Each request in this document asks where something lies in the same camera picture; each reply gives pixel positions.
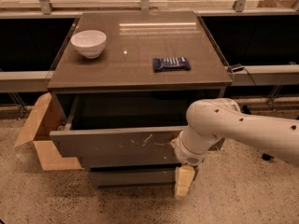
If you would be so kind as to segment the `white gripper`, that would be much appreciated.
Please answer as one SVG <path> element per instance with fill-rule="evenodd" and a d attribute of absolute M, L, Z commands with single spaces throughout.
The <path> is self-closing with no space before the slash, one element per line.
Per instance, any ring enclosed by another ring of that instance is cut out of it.
<path fill-rule="evenodd" d="M 197 133 L 182 131 L 170 142 L 177 160 L 182 165 L 175 171 L 175 197 L 184 198 L 195 177 L 195 169 L 206 155 L 206 141 Z"/>

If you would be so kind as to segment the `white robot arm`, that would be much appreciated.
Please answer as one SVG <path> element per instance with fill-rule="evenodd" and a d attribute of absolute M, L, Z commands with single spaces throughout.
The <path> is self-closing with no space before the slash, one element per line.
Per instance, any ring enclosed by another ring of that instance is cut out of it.
<path fill-rule="evenodd" d="M 299 121 L 247 115 L 232 99 L 203 99 L 186 112 L 187 126 L 173 141 L 181 166 L 175 172 L 175 196 L 187 195 L 195 167 L 224 138 L 233 139 L 290 164 L 299 165 Z"/>

